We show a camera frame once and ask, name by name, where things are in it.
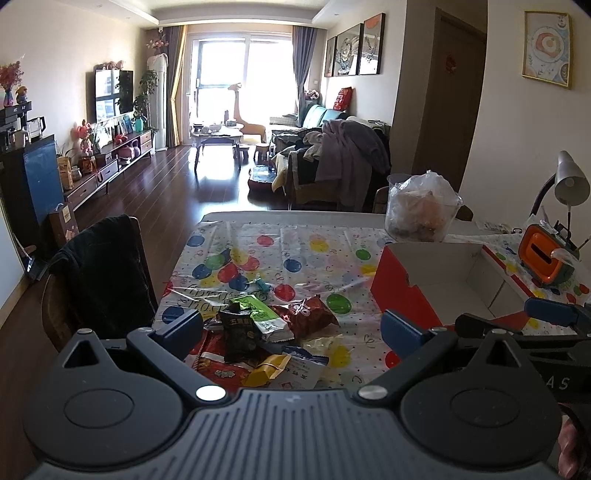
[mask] television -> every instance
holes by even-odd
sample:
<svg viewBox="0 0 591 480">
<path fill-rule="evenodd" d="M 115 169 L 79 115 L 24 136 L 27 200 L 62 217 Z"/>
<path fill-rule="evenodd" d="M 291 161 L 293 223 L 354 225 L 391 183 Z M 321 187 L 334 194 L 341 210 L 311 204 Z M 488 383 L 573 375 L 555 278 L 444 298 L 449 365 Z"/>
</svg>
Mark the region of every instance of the television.
<svg viewBox="0 0 591 480">
<path fill-rule="evenodd" d="M 134 73 L 131 70 L 95 71 L 96 121 L 134 110 Z"/>
</svg>

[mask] gray lamp shade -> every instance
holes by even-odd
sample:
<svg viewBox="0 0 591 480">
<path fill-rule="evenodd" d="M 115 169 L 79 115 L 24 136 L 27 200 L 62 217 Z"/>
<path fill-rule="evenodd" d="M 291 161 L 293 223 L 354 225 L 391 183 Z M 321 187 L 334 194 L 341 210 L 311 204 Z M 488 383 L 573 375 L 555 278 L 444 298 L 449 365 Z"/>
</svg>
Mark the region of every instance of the gray lamp shade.
<svg viewBox="0 0 591 480">
<path fill-rule="evenodd" d="M 554 195 L 563 205 L 575 207 L 589 198 L 589 182 L 567 151 L 558 154 Z"/>
</svg>

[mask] framed picture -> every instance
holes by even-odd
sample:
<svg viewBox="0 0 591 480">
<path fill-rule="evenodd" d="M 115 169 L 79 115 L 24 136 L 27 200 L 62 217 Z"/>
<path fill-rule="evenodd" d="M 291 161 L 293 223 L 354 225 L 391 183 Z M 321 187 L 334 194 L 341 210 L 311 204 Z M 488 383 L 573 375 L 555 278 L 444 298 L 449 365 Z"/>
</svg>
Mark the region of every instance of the framed picture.
<svg viewBox="0 0 591 480">
<path fill-rule="evenodd" d="M 363 23 L 363 40 L 359 61 L 360 75 L 372 75 L 380 72 L 385 24 L 386 14 L 378 14 Z"/>
<path fill-rule="evenodd" d="M 335 48 L 335 75 L 357 75 L 359 72 L 359 53 L 361 43 L 359 39 L 363 34 L 363 24 L 342 32 L 336 37 Z"/>
<path fill-rule="evenodd" d="M 569 14 L 525 12 L 525 78 L 570 88 L 573 27 Z"/>
<path fill-rule="evenodd" d="M 335 70 L 336 37 L 332 37 L 326 43 L 326 61 L 324 62 L 324 76 L 332 77 Z"/>
</svg>

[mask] cushion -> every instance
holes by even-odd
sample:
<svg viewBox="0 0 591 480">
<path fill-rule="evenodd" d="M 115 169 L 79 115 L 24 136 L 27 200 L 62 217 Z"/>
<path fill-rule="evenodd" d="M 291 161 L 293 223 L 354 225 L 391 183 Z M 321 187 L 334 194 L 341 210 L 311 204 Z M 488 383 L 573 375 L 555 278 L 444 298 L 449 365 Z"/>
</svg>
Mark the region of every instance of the cushion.
<svg viewBox="0 0 591 480">
<path fill-rule="evenodd" d="M 322 121 L 322 117 L 326 113 L 326 108 L 321 105 L 312 105 L 306 118 L 304 118 L 303 128 L 315 128 L 319 127 Z"/>
</svg>

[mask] cardboard box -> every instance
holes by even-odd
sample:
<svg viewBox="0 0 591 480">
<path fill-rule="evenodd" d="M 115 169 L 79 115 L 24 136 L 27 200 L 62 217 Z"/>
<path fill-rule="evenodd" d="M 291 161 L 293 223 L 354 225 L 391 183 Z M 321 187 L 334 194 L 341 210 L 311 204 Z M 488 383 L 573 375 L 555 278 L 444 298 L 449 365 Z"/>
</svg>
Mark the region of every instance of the cardboard box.
<svg viewBox="0 0 591 480">
<path fill-rule="evenodd" d="M 517 313 L 506 325 L 521 330 L 534 296 L 486 246 L 452 243 L 396 243 L 384 248 L 371 292 L 384 312 L 402 314 L 428 329 L 453 325 L 463 313 L 485 319 Z"/>
</svg>

